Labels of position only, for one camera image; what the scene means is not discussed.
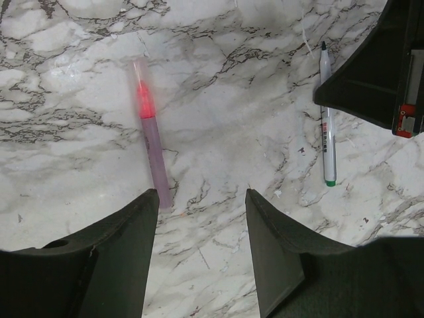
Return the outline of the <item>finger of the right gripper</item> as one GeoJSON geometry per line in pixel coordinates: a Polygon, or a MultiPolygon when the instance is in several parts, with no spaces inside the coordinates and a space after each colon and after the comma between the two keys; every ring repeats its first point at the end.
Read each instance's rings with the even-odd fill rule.
{"type": "Polygon", "coordinates": [[[377,25],[314,93],[316,104],[390,129],[423,132],[423,2],[388,1],[377,25]]]}

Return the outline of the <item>white green-tipped pen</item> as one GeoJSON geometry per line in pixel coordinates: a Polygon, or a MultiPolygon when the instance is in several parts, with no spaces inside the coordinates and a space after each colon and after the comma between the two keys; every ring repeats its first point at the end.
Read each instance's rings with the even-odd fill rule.
{"type": "MultiPolygon", "coordinates": [[[[319,63],[320,84],[324,84],[331,76],[331,62],[325,41],[321,43],[319,63]]],[[[335,150],[335,119],[333,111],[321,106],[321,136],[323,141],[324,181],[328,187],[334,187],[337,181],[337,161],[335,150]]]]}

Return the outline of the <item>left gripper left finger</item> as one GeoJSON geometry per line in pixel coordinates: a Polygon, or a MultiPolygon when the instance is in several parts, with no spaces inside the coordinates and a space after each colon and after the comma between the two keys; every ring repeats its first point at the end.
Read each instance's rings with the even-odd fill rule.
{"type": "Polygon", "coordinates": [[[158,220],[149,189],[42,248],[1,252],[2,317],[141,317],[158,220]]]}

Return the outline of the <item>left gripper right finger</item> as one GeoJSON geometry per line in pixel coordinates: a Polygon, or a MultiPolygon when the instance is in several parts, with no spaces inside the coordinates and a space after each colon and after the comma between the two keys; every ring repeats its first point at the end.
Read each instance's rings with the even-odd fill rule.
{"type": "Polygon", "coordinates": [[[423,239],[329,239],[246,192],[261,317],[422,317],[423,239]]]}

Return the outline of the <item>pink highlighter pen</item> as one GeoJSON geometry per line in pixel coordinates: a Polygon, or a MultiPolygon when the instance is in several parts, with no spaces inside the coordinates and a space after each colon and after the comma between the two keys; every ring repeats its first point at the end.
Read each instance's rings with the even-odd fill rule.
{"type": "Polygon", "coordinates": [[[163,157],[163,148],[156,120],[156,107],[150,87],[150,73],[145,58],[132,62],[135,78],[136,108],[141,121],[146,151],[154,188],[157,190],[161,209],[170,209],[172,196],[163,157]]]}

